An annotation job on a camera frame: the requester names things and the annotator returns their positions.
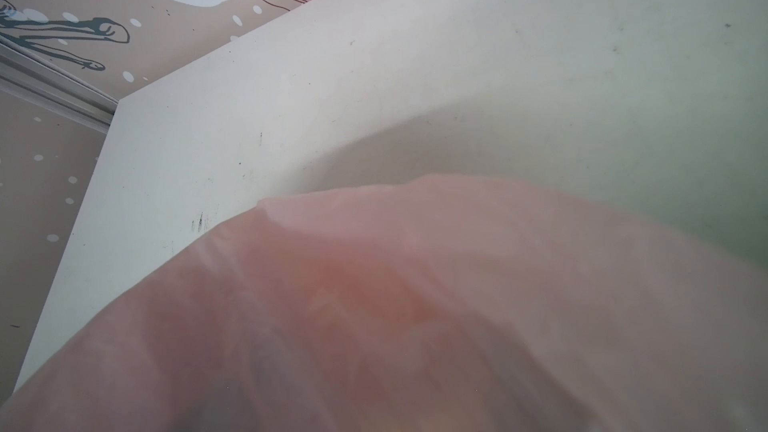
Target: white panel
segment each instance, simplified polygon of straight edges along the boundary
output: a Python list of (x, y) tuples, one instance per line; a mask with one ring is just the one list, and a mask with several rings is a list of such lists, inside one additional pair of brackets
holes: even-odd
[(766, 10), (314, 0), (120, 102), (20, 381), (200, 232), (275, 194), (513, 176), (766, 264)]

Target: plastic bag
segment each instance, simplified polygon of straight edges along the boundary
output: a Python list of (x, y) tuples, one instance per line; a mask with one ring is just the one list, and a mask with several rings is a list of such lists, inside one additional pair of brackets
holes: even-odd
[(0, 430), (758, 430), (768, 281), (557, 192), (272, 198), (121, 295)]

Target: white surface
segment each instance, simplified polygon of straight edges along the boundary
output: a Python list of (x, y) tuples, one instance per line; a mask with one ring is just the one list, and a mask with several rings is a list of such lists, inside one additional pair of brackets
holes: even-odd
[(242, 36), (120, 101), (20, 383), (265, 196), (434, 171), (515, 176), (768, 263), (765, 10), (314, 0)]

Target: wallpaper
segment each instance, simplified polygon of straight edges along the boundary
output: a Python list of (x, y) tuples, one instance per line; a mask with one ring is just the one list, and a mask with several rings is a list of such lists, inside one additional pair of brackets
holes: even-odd
[(120, 99), (309, 0), (0, 0), (0, 36)]
[(0, 91), (0, 404), (13, 391), (104, 138)]

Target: translucent pink bag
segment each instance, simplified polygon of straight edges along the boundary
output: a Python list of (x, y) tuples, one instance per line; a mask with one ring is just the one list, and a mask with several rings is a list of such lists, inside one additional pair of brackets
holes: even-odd
[(272, 198), (106, 307), (0, 430), (758, 430), (768, 280), (529, 185)]

